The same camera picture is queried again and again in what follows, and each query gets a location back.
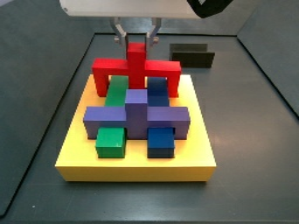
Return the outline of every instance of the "toy block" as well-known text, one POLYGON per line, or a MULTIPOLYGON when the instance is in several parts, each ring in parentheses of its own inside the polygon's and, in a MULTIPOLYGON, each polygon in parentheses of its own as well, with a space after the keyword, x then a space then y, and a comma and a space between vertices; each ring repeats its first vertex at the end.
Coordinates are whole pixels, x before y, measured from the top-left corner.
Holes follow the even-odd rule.
POLYGON ((149 128, 147 134, 147 157, 173 158, 173 128, 149 128))
POLYGON ((181 67, 211 68, 215 52, 207 52, 205 44, 171 44, 169 60, 181 62, 181 67))
POLYGON ((129 43, 127 48, 127 64, 129 69, 128 87, 145 88, 145 44, 129 43))
POLYGON ((99 128, 124 128, 127 113, 124 107, 87 107, 83 118, 88 139, 96 139, 99 128))
POLYGON ((125 91, 125 127, 128 139, 147 139, 147 90, 125 91))
POLYGON ((107 96, 108 76, 128 75, 127 61, 124 59, 96 59, 92 65, 97 96, 107 96))
POLYGON ((175 128, 173 138, 187 139, 191 117, 187 107, 148 107, 148 128, 175 128))
POLYGON ((105 106, 125 106, 127 97, 127 76, 112 76, 108 84, 105 106))
POLYGON ((99 158, 124 158, 125 157, 125 129, 124 128, 99 128, 96 150, 99 158))
POLYGON ((179 61, 147 60, 144 63, 144 72, 148 77, 167 77, 168 95, 177 97, 177 87, 181 75, 181 66, 179 61))
POLYGON ((164 77, 147 78, 148 107, 169 107, 167 79, 164 77))

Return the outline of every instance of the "red block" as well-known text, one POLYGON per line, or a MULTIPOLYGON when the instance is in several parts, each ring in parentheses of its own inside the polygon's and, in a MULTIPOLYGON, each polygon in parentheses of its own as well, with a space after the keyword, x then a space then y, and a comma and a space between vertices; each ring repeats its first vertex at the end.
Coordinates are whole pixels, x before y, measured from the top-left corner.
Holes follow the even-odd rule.
POLYGON ((145 76, 165 77, 169 97, 177 97, 181 66, 179 61, 147 60, 144 63, 145 76))
POLYGON ((129 70, 128 88, 145 88, 145 44, 129 43, 127 48, 127 64, 129 70))
POLYGON ((108 76, 128 75, 127 61, 124 59, 96 59, 92 65, 97 96, 107 96, 108 76))
POLYGON ((145 88, 145 76, 167 77, 168 95, 177 97, 177 87, 181 75, 179 61, 145 59, 145 44, 129 43, 125 59, 96 59, 92 65, 97 95, 107 96, 108 76, 127 75, 128 88, 145 88))

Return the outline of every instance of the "green block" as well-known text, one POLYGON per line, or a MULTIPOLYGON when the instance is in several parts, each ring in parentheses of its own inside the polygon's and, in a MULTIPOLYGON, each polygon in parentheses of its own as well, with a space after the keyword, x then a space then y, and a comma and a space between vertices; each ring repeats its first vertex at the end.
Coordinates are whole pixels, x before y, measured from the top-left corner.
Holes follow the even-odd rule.
POLYGON ((124 158, 127 133, 124 128, 99 128, 96 150, 99 158, 124 158))
POLYGON ((108 84, 105 106, 109 107, 125 106, 127 88, 128 88, 127 76, 113 75, 111 77, 108 84))

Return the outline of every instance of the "yellow base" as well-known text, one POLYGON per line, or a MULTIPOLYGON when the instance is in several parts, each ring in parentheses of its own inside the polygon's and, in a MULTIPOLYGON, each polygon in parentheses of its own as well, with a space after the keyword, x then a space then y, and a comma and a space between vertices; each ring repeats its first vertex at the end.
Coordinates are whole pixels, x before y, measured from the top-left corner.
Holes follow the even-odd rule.
POLYGON ((68 135, 56 161, 67 181, 208 181, 216 168, 211 143, 189 75, 183 75, 179 98, 171 106, 188 107, 191 128, 187 140, 175 140, 175 158, 147 158, 147 141, 128 140, 125 158, 99 158, 95 140, 88 140, 83 124, 87 106, 103 106, 92 75, 79 101, 68 135))

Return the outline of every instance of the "purple block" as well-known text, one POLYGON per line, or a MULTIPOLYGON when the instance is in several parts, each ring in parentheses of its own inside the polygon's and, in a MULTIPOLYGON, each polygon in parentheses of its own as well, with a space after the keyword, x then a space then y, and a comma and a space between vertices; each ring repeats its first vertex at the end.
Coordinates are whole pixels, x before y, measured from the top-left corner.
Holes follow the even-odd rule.
POLYGON ((125 91, 127 138, 147 139, 147 90, 125 91))
POLYGON ((83 118, 88 139, 96 139, 99 127, 124 128, 127 112, 124 107, 87 107, 83 118))
POLYGON ((148 128, 175 128, 175 139, 187 139, 191 116, 185 107, 149 107, 147 110, 148 128))

